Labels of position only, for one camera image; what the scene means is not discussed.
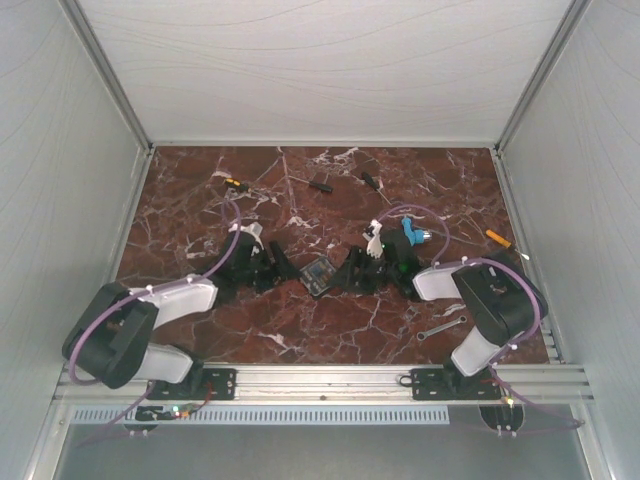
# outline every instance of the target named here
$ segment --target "mounting plate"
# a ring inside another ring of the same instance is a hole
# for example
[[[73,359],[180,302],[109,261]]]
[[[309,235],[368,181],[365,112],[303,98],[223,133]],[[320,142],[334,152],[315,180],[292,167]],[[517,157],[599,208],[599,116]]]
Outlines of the mounting plate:
[[[209,401],[233,400],[236,395],[237,370],[233,368],[204,368],[198,384],[190,392],[182,384],[156,382],[156,386],[147,397],[149,400],[204,400],[212,388]]]
[[[411,393],[414,400],[500,400],[502,393],[491,382],[488,371],[473,377],[465,388],[457,393],[451,391],[444,378],[442,368],[414,368],[410,371]]]

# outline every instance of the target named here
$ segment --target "combination wrench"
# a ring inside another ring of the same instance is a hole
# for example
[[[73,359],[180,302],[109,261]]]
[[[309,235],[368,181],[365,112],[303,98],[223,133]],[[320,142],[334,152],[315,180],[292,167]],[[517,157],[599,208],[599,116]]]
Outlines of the combination wrench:
[[[431,330],[427,330],[426,332],[418,332],[416,337],[418,338],[419,341],[422,342],[424,339],[426,339],[427,337],[430,337],[431,335],[435,335],[436,333],[440,333],[443,330],[446,330],[447,328],[455,327],[456,325],[460,325],[461,323],[467,323],[467,317],[465,317],[464,315],[456,318],[455,320],[447,322],[444,325],[440,325],[439,327],[435,327],[435,328],[432,328]]]

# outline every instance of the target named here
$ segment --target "blue clamp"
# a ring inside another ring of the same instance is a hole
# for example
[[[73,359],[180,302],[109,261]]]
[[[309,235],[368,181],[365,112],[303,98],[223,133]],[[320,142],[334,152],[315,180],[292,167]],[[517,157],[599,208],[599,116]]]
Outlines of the blue clamp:
[[[427,237],[424,230],[413,230],[411,228],[411,219],[404,217],[402,219],[402,226],[404,227],[404,234],[409,239],[409,243],[413,247],[416,243],[424,243],[424,239]]]

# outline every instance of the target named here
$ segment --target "marble surface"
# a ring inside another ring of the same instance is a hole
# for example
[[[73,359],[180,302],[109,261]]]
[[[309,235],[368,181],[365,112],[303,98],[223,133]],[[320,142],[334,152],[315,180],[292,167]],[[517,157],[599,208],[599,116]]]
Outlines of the marble surface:
[[[451,229],[443,259],[496,248],[484,231],[513,239],[486,149],[161,147],[156,150],[119,271],[129,286],[176,279],[208,266],[227,234],[225,195],[240,206],[244,224],[259,221],[263,241],[277,240],[300,268],[320,255],[342,264],[362,231],[388,205],[360,180],[365,170],[381,180],[393,203],[417,203],[438,212]],[[228,176],[247,182],[246,193],[227,191]],[[331,194],[291,176],[334,187]],[[399,226],[401,215],[383,222]],[[426,265],[443,245],[438,224],[416,247]],[[155,341],[183,346],[204,359],[240,363],[441,363],[473,322],[423,342],[416,333],[464,314],[459,300],[410,303],[388,286],[375,296],[332,291],[313,300],[298,281],[257,295],[242,289],[236,302],[184,317],[155,332]],[[507,361],[546,363],[540,336]]]

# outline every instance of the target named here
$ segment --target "orange screwdriver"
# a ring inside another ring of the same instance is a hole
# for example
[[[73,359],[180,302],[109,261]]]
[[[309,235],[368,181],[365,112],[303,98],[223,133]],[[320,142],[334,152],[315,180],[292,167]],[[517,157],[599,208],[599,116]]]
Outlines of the orange screwdriver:
[[[518,255],[520,255],[522,258],[524,258],[525,260],[530,260],[529,255],[527,255],[526,253],[522,253],[521,251],[519,251],[514,245],[513,243],[511,243],[509,240],[507,240],[504,237],[501,237],[500,235],[498,235],[496,232],[494,232],[493,230],[487,230],[487,237],[489,237],[492,240],[495,240],[496,242],[498,242],[500,245],[502,245],[504,248],[506,249],[511,249],[514,252],[516,252]]]

